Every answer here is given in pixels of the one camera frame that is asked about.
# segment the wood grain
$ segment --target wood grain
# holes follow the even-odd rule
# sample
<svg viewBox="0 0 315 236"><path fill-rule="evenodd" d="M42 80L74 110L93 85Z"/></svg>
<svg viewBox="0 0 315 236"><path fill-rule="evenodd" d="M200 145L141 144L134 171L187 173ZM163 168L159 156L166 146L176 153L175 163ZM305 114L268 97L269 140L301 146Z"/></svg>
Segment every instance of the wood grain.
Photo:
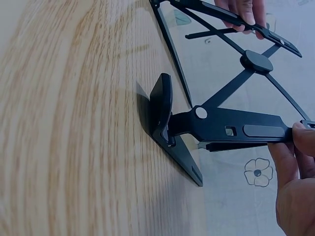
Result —
<svg viewBox="0 0 315 236"><path fill-rule="evenodd" d="M140 122L161 72L188 109L149 1L0 4L0 234L205 235L202 188Z"/></svg>

